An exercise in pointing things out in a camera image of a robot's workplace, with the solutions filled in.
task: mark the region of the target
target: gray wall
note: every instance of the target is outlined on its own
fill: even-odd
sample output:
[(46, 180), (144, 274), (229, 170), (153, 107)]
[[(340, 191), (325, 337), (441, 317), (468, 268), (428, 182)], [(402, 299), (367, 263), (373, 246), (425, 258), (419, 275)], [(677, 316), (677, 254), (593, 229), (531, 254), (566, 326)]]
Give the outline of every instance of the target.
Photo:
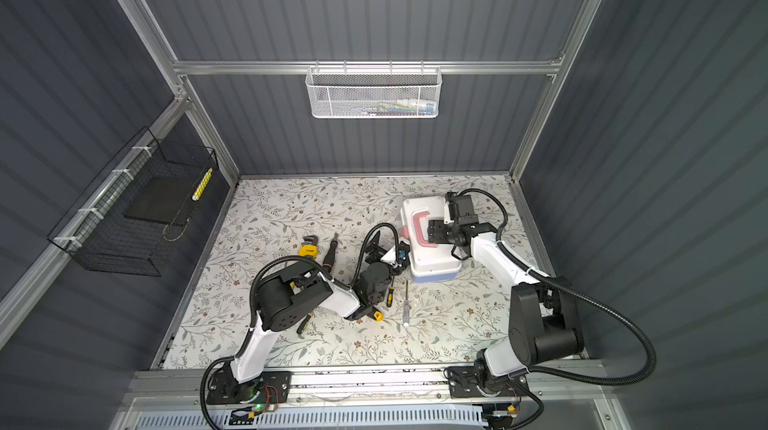
[(445, 76), (437, 118), (313, 118), (302, 76), (191, 76), (248, 174), (507, 171), (546, 76)]
[[(581, 0), (147, 0), (180, 60), (548, 60)], [(545, 77), (447, 76), (432, 119), (312, 118), (301, 77), (192, 76), (243, 174), (509, 169)]]
[(581, 0), (147, 0), (182, 60), (546, 60)]
[[(172, 95), (114, 0), (0, 0), (0, 294)], [(182, 118), (168, 138), (200, 144)], [(0, 426), (108, 426), (147, 368), (224, 202), (216, 173), (161, 278), (69, 264), (0, 350)]]
[[(633, 428), (758, 428), (768, 403), (768, 0), (606, 0), (522, 179), (559, 275), (638, 323)], [(639, 344), (587, 311), (612, 375)]]
[(173, 95), (114, 0), (0, 0), (0, 295)]

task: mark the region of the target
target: pink handle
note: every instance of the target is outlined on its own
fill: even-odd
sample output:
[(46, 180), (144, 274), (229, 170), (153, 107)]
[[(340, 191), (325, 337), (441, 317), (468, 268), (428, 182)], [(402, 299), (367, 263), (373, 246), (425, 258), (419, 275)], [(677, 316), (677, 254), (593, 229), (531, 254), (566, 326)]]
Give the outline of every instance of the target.
[(424, 239), (424, 231), (422, 231), (422, 225), (419, 223), (427, 215), (429, 215), (429, 211), (413, 214), (413, 233), (416, 234), (416, 241), (422, 247), (436, 247), (437, 243), (429, 243), (429, 241)]

